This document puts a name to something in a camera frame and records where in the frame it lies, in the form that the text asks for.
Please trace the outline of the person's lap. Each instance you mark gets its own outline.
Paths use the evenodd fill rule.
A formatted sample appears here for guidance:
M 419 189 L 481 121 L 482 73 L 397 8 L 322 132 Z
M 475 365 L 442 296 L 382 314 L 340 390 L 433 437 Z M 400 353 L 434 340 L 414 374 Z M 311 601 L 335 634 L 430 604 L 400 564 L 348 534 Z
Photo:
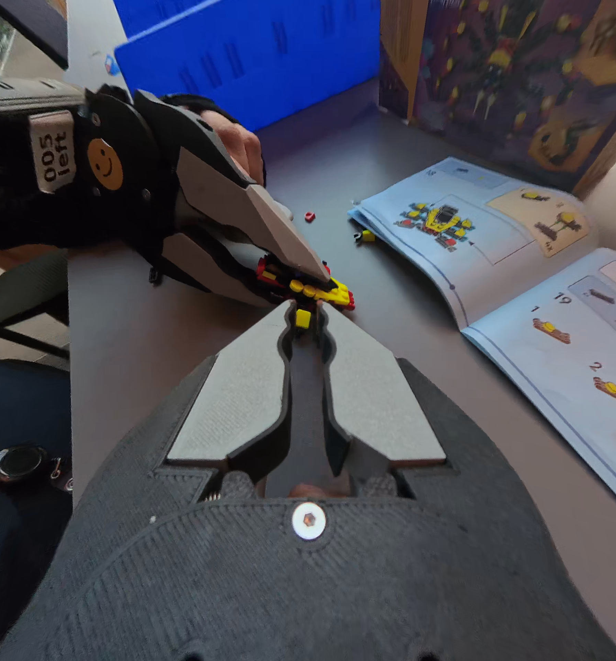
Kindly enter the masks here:
M 67 371 L 0 359 L 0 641 L 46 574 L 72 513 Z

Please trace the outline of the person's left hand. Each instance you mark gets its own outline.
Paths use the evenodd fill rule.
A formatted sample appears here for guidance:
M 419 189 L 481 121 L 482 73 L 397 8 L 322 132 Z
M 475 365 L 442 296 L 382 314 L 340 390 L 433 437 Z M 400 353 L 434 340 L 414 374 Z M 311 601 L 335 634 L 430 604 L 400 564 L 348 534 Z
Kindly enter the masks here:
M 216 111 L 202 111 L 200 117 L 212 127 L 239 170 L 266 187 L 266 171 L 258 137 Z

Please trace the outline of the purple lego box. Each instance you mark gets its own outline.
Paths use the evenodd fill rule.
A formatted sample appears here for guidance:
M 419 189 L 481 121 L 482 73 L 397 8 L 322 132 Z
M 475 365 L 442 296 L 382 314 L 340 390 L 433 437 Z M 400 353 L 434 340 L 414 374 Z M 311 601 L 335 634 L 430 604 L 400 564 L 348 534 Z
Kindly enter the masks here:
M 616 1 L 381 1 L 378 105 L 586 194 L 616 163 Z

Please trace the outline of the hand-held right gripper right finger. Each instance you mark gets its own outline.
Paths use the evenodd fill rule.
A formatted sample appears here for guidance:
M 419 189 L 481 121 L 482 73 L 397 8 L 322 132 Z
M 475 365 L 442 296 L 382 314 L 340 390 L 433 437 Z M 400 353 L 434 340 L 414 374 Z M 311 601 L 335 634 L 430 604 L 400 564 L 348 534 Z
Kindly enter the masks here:
M 314 493 L 396 495 L 403 472 L 447 467 L 447 454 L 394 353 L 318 304 L 321 413 L 332 480 Z

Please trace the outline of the dark board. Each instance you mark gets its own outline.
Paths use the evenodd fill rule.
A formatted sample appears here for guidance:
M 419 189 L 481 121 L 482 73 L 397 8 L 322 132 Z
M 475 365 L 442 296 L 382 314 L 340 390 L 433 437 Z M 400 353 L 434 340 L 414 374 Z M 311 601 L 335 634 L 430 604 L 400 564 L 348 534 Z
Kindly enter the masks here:
M 0 17 L 62 70 L 68 63 L 68 27 L 54 1 L 0 1 Z

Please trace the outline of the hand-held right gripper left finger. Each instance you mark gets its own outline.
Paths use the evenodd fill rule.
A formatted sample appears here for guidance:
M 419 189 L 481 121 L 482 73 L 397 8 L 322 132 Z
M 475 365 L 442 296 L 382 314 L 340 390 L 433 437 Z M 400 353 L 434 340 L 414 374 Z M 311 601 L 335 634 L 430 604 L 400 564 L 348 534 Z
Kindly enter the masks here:
M 295 312 L 294 301 L 280 304 L 209 361 L 168 464 L 239 471 L 258 483 L 287 457 Z

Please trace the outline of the yellow black lego spider model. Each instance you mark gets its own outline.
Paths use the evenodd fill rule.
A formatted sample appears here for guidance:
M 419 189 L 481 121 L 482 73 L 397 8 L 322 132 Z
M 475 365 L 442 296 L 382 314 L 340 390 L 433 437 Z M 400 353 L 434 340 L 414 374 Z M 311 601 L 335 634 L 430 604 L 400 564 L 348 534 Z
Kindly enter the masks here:
M 263 293 L 270 294 L 272 300 L 294 300 L 300 309 L 308 311 L 312 311 L 319 301 L 340 311 L 355 310 L 353 293 L 346 285 L 333 278 L 328 284 L 322 284 L 313 276 L 280 263 L 271 254 L 260 258 L 255 277 Z

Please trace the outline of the blue plastic bin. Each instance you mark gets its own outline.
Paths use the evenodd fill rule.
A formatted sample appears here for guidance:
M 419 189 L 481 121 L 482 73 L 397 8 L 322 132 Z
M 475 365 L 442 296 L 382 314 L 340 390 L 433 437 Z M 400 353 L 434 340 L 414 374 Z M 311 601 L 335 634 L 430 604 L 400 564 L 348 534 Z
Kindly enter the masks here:
M 257 130 L 374 78 L 379 1 L 115 1 L 131 91 L 201 95 Z

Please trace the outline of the black chair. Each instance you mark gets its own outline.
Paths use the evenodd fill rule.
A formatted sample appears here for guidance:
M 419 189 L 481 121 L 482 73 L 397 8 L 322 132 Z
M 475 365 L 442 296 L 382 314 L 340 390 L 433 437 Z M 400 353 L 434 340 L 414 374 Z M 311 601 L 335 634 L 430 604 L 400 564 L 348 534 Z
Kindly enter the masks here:
M 67 348 L 10 330 L 43 314 L 69 326 L 68 262 L 67 251 L 56 249 L 0 275 L 0 339 L 69 360 Z

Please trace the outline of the light blue instruction booklet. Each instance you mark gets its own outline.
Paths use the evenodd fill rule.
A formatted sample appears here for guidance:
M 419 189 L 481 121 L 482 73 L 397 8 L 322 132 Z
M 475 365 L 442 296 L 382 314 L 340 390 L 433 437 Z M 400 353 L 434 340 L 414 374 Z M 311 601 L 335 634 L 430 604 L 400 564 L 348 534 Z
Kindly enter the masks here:
M 431 279 L 616 496 L 616 251 L 583 203 L 450 157 L 347 215 Z

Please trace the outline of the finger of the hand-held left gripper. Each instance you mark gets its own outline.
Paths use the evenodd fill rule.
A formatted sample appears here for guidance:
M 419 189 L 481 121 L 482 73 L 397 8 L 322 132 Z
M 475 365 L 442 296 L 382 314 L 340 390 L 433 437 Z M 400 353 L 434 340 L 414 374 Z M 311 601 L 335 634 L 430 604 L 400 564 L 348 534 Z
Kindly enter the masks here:
M 162 256 L 215 295 L 255 307 L 282 302 L 282 294 L 260 283 L 252 267 L 239 262 L 224 244 L 209 234 L 194 238 L 176 233 L 166 237 Z
M 321 284 L 330 275 L 317 253 L 265 188 L 237 185 L 180 148 L 176 174 L 187 203 L 221 226 L 234 227 L 260 249 Z

